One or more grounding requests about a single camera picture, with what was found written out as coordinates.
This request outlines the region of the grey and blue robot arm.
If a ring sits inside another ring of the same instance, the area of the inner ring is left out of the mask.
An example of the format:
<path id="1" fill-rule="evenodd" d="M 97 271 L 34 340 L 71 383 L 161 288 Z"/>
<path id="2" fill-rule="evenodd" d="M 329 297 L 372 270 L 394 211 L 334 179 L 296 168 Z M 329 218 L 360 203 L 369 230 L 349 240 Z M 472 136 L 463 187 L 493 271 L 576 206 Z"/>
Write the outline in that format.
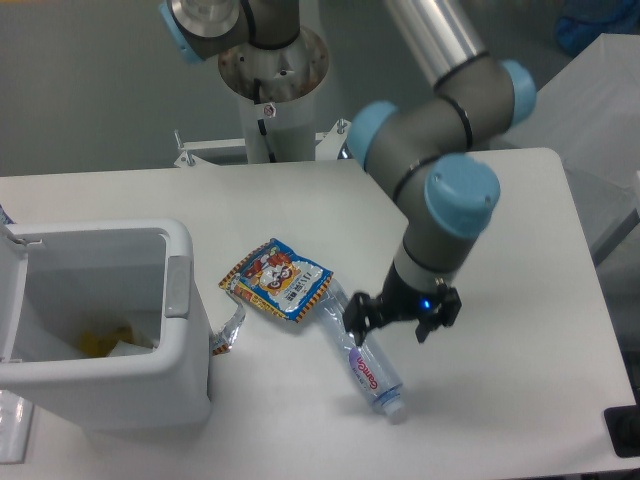
<path id="1" fill-rule="evenodd" d="M 357 344 L 395 322 L 419 341 L 452 325 L 460 267 L 500 197 L 495 173 L 469 151 L 526 119 L 536 103 L 529 72 L 494 60 L 456 1 L 389 1 L 386 9 L 434 96 L 411 112 L 374 102 L 352 120 L 346 146 L 408 225 L 377 296 L 355 293 L 343 316 Z M 300 22 L 296 1 L 164 1 L 159 12 L 182 58 L 216 58 L 249 111 L 248 160 L 311 160 L 312 115 L 302 101 L 325 79 L 328 53 Z"/>

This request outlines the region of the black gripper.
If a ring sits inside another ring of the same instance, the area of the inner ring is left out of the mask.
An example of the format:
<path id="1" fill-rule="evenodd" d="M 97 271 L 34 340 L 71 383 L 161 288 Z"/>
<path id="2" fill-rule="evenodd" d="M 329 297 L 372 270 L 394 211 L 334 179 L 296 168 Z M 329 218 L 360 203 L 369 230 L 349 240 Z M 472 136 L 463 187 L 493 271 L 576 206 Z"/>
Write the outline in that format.
<path id="1" fill-rule="evenodd" d="M 455 287 L 432 280 L 426 289 L 416 289 L 401 278 L 392 264 L 377 297 L 365 292 L 352 295 L 343 313 L 343 324 L 355 345 L 362 346 L 373 330 L 391 323 L 418 320 L 416 339 L 424 343 L 431 332 L 440 327 L 451 327 L 461 307 Z"/>

